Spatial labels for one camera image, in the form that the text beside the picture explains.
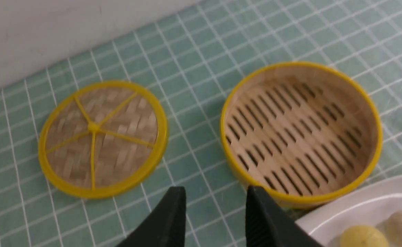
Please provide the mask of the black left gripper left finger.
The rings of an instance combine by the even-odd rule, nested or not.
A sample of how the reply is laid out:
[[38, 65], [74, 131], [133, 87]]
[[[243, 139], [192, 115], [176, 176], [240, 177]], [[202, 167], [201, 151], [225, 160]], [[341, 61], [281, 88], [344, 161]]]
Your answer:
[[149, 216], [118, 247], [183, 247], [186, 232], [186, 191], [169, 187]]

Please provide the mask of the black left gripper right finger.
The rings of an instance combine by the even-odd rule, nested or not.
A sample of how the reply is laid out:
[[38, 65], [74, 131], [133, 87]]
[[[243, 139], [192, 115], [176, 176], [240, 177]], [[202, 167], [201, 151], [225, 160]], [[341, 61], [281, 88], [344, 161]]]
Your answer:
[[248, 186], [247, 247], [320, 247], [261, 186]]

